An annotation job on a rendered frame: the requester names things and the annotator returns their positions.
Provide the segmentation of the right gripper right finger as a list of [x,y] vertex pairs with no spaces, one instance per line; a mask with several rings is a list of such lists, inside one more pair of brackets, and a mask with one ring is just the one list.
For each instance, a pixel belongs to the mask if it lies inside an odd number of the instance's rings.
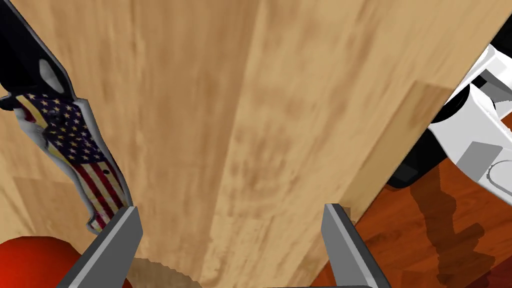
[[360,234],[338,203],[325,204],[321,234],[338,287],[391,288]]

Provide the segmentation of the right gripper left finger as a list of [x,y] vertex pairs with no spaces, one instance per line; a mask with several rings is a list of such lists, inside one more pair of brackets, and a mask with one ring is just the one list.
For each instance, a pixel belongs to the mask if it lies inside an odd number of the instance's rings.
[[138,208],[121,208],[56,288],[122,288],[142,237]]

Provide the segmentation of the red round fruit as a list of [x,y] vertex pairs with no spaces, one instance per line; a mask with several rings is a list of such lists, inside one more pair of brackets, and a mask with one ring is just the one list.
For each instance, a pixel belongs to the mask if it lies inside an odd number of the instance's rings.
[[105,279],[85,287],[60,283],[83,256],[68,241],[46,236],[21,236],[0,243],[0,288],[134,288]]

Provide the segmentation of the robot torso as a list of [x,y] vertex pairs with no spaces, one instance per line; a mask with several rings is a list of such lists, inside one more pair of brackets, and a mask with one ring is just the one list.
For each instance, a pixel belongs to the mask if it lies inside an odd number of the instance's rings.
[[498,30],[388,180],[403,189],[444,159],[512,206],[512,19]]

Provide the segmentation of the light wooden table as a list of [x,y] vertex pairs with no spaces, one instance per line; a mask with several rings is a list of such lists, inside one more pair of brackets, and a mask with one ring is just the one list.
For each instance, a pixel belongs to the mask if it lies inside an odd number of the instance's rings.
[[310,285],[512,0],[11,0],[89,101],[138,258],[203,288]]

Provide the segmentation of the flag-handled folding knife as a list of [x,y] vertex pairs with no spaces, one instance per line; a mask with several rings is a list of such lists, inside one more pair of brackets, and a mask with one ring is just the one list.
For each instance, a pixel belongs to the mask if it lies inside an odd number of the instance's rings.
[[133,205],[127,182],[104,142],[92,109],[78,98],[62,64],[11,0],[0,0],[0,109],[14,111],[27,136],[67,174],[99,234]]

